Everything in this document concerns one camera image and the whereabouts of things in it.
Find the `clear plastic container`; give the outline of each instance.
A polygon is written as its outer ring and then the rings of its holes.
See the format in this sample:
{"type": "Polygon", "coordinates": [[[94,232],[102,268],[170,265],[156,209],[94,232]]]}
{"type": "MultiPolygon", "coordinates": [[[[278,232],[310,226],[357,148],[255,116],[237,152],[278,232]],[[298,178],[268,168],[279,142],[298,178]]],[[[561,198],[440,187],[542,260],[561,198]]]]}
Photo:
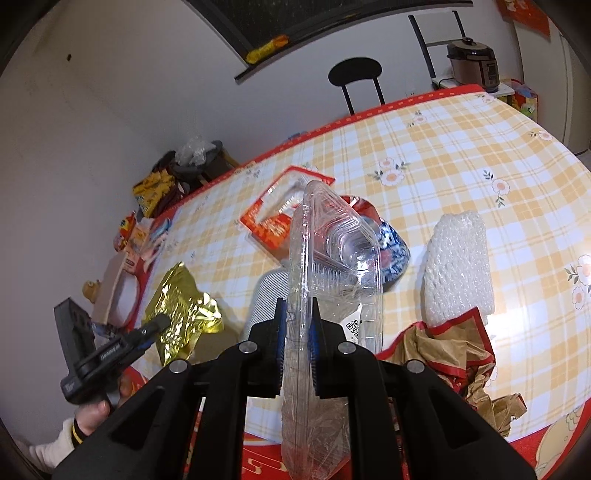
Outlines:
{"type": "Polygon", "coordinates": [[[350,454],[347,400],[314,395],[307,347],[312,298],[324,320],[356,323],[358,343],[381,351],[379,258],[370,226],[327,185],[311,181],[290,229],[281,454],[294,480],[324,480],[350,454]]]}

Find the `plastic bag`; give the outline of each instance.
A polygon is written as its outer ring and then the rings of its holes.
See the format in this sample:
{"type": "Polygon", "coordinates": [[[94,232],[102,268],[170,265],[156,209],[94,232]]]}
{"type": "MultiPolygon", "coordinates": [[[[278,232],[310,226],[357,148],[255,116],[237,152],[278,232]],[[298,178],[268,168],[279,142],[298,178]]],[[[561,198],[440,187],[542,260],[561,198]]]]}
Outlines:
{"type": "Polygon", "coordinates": [[[205,153],[214,148],[216,146],[204,140],[201,135],[195,135],[176,152],[174,159],[176,163],[183,167],[203,165],[205,163],[205,153]]]}

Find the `chair backrest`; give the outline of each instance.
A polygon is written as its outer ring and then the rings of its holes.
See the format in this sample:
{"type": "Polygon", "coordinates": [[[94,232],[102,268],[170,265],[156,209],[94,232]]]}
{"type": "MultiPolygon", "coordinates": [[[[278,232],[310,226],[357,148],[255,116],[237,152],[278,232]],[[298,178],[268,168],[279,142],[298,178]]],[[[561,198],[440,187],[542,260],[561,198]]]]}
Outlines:
{"type": "Polygon", "coordinates": [[[449,42],[459,40],[466,36],[460,15],[456,10],[429,12],[420,15],[409,15],[414,33],[417,36],[425,63],[431,78],[435,78],[436,72],[431,61],[429,49],[447,45],[449,42]]]}
{"type": "Polygon", "coordinates": [[[375,89],[378,92],[379,102],[384,105],[384,96],[382,89],[379,87],[378,77],[382,74],[382,66],[377,60],[369,59],[367,57],[354,57],[352,59],[338,62],[329,72],[329,82],[337,87],[343,89],[349,113],[355,114],[351,98],[347,91],[347,85],[359,80],[373,80],[375,89]]]}

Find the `white sleeve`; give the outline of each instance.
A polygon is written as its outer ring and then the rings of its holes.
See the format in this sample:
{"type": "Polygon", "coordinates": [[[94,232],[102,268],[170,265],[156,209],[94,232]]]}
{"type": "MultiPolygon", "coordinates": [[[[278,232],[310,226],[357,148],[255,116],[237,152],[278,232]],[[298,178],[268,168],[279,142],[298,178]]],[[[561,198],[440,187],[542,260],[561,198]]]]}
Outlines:
{"type": "Polygon", "coordinates": [[[65,420],[57,440],[52,443],[26,445],[18,440],[15,442],[22,454],[33,465],[43,472],[52,473],[54,468],[74,450],[74,445],[72,444],[73,423],[74,419],[65,420]]]}

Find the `window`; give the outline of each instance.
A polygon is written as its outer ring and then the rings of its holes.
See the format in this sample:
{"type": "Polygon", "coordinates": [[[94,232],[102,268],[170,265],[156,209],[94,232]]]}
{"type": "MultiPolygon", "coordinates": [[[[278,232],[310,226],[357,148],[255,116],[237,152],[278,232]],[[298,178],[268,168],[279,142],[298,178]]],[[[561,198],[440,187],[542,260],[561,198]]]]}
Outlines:
{"type": "Polygon", "coordinates": [[[348,22],[401,9],[469,0],[187,0],[243,58],[278,35],[293,47],[348,22]]]}

